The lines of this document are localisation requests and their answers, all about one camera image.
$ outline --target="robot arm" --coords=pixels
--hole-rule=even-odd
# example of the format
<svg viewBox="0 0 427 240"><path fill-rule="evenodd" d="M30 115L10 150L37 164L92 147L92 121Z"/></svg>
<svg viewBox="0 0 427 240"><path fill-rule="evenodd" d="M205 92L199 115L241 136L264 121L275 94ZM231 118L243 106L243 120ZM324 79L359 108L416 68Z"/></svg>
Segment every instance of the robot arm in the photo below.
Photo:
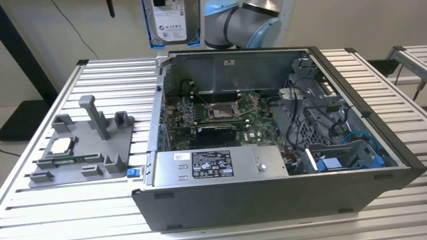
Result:
<svg viewBox="0 0 427 240"><path fill-rule="evenodd" d="M204 5L204 43L212 49L268 48L281 27L279 0L209 0Z"/></svg>

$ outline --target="metal frame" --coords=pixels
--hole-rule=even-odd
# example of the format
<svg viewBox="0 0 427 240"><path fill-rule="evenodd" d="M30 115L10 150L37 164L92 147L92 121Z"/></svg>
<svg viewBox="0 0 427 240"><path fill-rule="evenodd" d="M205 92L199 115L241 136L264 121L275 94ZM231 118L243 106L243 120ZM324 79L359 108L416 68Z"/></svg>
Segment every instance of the metal frame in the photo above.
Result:
<svg viewBox="0 0 427 240"><path fill-rule="evenodd" d="M385 83L356 53L344 49L321 54L363 97L403 143L427 165L427 120L408 97ZM427 174L401 190L385 192L359 213L247 224L185 232L152 232L133 201L132 189L141 179L118 178L58 187L28 189L26 173L52 134L48 127L56 112L86 119L74 108L78 95L93 93L105 110L132 109L136 117L130 165L145 164L154 92L154 60L89 61L77 66L46 118L37 129L0 190L0 238L20 239L424 239L427 237Z"/></svg>

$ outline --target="slotted metal table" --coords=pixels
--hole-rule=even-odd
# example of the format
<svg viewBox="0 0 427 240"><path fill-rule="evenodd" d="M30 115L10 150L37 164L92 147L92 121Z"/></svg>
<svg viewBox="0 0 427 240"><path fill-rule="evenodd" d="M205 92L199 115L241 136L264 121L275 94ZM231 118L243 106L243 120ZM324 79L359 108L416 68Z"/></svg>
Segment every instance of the slotted metal table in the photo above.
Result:
<svg viewBox="0 0 427 240"><path fill-rule="evenodd" d="M395 46L387 59L395 59L421 80L427 81L427 46Z"/></svg>
<svg viewBox="0 0 427 240"><path fill-rule="evenodd" d="M417 158L427 164L427 113L385 80L356 52L321 51ZM130 198L141 178L116 178L28 188L28 174L53 133L56 114L88 120L78 98L112 117L136 119L129 165L146 161L146 140L156 83L153 59L97 60L77 65L17 164L0 189L0 238L146 240L384 240L427 238L427 174L404 189L385 192L359 213L227 226L152 232Z"/></svg>

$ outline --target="cable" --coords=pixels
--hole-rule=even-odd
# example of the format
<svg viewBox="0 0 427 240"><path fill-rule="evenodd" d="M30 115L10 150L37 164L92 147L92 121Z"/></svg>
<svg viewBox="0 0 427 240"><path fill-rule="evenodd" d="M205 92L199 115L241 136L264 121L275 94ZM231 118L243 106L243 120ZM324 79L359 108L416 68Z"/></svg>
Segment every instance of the cable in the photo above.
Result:
<svg viewBox="0 0 427 240"><path fill-rule="evenodd" d="M10 155L13 155L13 156L16 156L16 157L20 157L20 156L21 156L21 155L18 155L18 154L16 154L16 153L12 153L12 152L8 152L8 151L2 151L1 149L0 149L0 152L4 153L4 154L10 154Z"/></svg>
<svg viewBox="0 0 427 240"><path fill-rule="evenodd" d="M403 69L403 65L401 65L401 67L399 69L397 76L395 77L393 85L397 84L397 80L399 80L399 76L400 76L400 73L401 73L401 69Z"/></svg>
<svg viewBox="0 0 427 240"><path fill-rule="evenodd" d="M420 94L420 90L416 90L415 95L413 95L413 98L412 98L412 101L416 100L416 98L419 97L419 94Z"/></svg>
<svg viewBox="0 0 427 240"><path fill-rule="evenodd" d="M62 11L60 10L60 7L56 5L56 3L54 3L54 1L53 1L53 0L50 0L50 2L52 2L52 4L54 5L54 7L56 7L56 9L57 9L58 13L62 15L62 17L64 17L64 18L65 18L65 20L68 21L69 25L72 26L72 28L73 28L74 32L77 33L77 35L78 35L78 37L80 37L81 42L84 43L84 45L86 46L86 48L88 48L88 49L90 50L90 52L93 53L93 55L94 55L96 59L97 59L97 60L100 60L100 58L98 58L97 54L94 53L93 49L89 47L89 45L88 45L88 44L86 44L86 42L84 41L84 39L82 39L82 37L81 37L81 35L80 35L80 33L78 33L78 31L77 31L77 29L76 29L74 25L72 24L72 22L69 21L68 17L65 16L65 14L62 13Z"/></svg>
<svg viewBox="0 0 427 240"><path fill-rule="evenodd" d="M377 144L377 142L375 141L375 139L372 138L372 136L371 136L367 132L364 132L364 131L352 131L352 132L344 137L344 139L341 140L341 143L340 143L340 144L344 144L344 143L347 142L347 139L349 138L349 136L352 136L352 135L355 135L355 134L360 134L360 135L365 136L365 137L372 141L372 143L373 143L373 145L375 145L375 152L377 152L377 151L379 151L379 144Z"/></svg>
<svg viewBox="0 0 427 240"><path fill-rule="evenodd" d="M340 122L340 121L337 121L337 122L335 122L333 124L332 124L332 126L329 127L329 129L328 129L328 137L331 138L332 137L332 131L333 131L333 129L335 129L335 127L339 125L340 126L340 129L343 130L343 124L347 122L347 120L348 120L348 111L349 111L349 109L353 107L355 105L352 105L352 106L349 106L345 110L344 110L344 119L343 119L343 121Z"/></svg>
<svg viewBox="0 0 427 240"><path fill-rule="evenodd" d="M291 124L288 125L287 131L285 131L285 140L291 144L293 149L300 149L303 151L304 149L301 149L293 142L291 142L291 139L289 139L291 128L292 128L292 126L295 124L295 120L296 120L297 108L299 108L299 99L297 99L296 92L293 89L293 112L292 112L292 117L291 117Z"/></svg>
<svg viewBox="0 0 427 240"><path fill-rule="evenodd" d="M296 79L296 81L293 82L293 87L295 87L295 85L296 85L296 83L299 82L299 80L301 80L301 79L309 79L309 80L313 80L313 81L316 81L316 83L319 82L317 81L317 79L315 79L315 78L311 78L311 77L301 77L301 78L299 78L299 79Z"/></svg>

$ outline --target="warning label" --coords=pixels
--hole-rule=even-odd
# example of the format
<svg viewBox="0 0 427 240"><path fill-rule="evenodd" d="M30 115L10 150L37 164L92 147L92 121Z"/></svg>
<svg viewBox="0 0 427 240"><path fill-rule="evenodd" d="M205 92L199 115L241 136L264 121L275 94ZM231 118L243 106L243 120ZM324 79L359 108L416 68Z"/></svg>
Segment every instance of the warning label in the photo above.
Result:
<svg viewBox="0 0 427 240"><path fill-rule="evenodd" d="M232 177L233 175L229 150L192 153L192 177L195 179Z"/></svg>

